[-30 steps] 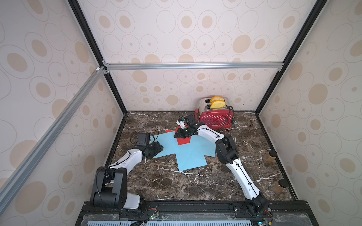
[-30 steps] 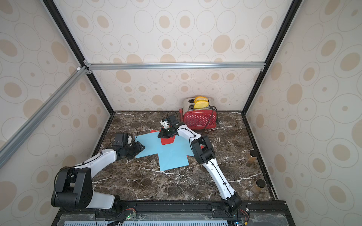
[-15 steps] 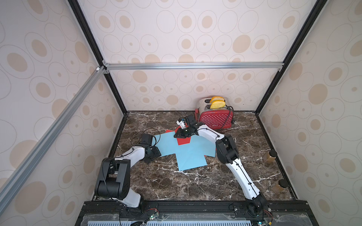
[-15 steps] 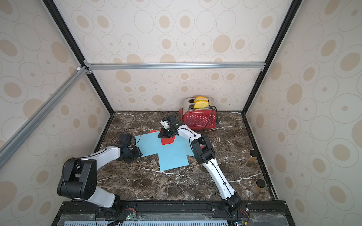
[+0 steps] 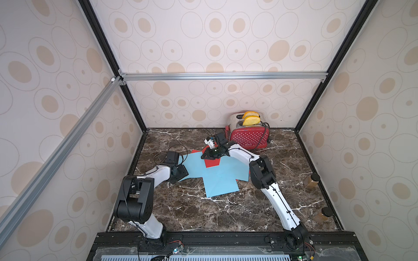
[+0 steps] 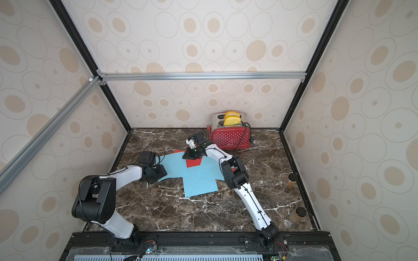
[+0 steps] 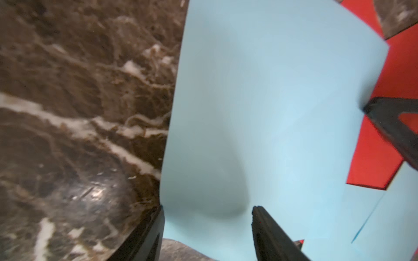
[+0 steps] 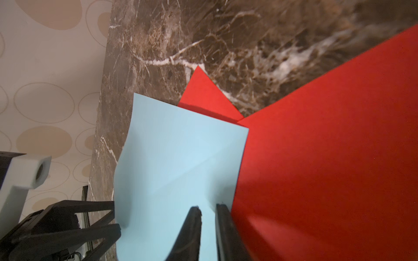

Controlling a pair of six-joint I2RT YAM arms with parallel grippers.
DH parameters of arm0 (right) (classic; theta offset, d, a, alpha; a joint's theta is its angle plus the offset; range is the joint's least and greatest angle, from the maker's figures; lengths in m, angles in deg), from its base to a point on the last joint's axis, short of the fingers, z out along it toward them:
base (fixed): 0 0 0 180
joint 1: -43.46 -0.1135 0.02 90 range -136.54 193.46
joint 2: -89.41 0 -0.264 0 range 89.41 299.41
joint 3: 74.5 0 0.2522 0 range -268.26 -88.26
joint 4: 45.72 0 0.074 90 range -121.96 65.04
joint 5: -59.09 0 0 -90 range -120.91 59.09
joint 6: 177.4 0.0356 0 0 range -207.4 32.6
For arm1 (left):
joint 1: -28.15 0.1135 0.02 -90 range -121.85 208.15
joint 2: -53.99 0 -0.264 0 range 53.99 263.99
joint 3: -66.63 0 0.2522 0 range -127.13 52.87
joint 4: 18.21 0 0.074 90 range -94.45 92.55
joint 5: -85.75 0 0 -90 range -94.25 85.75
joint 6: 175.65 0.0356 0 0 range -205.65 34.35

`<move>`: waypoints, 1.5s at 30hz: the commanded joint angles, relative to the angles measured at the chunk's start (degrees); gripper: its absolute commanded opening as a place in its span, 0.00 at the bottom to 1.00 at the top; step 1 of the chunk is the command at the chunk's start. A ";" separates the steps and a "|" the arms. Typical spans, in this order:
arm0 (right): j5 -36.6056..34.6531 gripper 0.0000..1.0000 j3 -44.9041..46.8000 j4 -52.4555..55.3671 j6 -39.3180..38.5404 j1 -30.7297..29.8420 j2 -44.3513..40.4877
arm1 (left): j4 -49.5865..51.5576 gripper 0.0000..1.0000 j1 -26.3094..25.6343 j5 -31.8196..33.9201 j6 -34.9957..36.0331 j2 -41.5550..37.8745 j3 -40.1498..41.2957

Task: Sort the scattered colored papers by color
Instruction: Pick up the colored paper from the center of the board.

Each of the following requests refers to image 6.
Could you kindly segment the light blue paper sheet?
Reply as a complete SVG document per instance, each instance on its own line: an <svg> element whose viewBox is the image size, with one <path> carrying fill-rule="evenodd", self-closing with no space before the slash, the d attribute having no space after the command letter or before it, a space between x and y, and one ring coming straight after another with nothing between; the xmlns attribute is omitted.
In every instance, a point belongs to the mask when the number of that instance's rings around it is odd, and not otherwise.
<svg viewBox="0 0 418 261"><path fill-rule="evenodd" d="M158 181L163 181L170 178L183 178L189 175L186 160L183 159L184 152L176 152L165 156L162 165L165 168L167 175L160 178Z"/></svg>

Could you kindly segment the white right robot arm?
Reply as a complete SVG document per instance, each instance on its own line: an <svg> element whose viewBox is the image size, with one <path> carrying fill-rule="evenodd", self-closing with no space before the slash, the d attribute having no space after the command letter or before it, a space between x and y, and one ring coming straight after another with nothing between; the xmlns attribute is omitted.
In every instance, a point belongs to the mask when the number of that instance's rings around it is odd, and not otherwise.
<svg viewBox="0 0 418 261"><path fill-rule="evenodd" d="M226 185L235 191L248 210L254 222L255 229L262 239L263 245L270 246L274 244L280 232L256 198L242 159L239 156L233 156L224 152L211 141L206 141L198 145L195 141L189 139L186 143L188 148L182 158L196 160L206 156L217 161Z"/></svg>

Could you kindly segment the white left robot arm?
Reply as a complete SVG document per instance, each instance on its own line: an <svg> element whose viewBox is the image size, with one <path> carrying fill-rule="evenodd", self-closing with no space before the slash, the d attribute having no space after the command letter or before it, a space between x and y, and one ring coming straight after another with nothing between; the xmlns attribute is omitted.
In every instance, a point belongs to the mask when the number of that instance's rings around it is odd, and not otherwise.
<svg viewBox="0 0 418 261"><path fill-rule="evenodd" d="M127 248L136 248L141 241L139 228L117 212L116 193L132 182L153 184L166 175L162 165L129 165L107 176L87 176L78 185L71 214L76 219L100 226Z"/></svg>

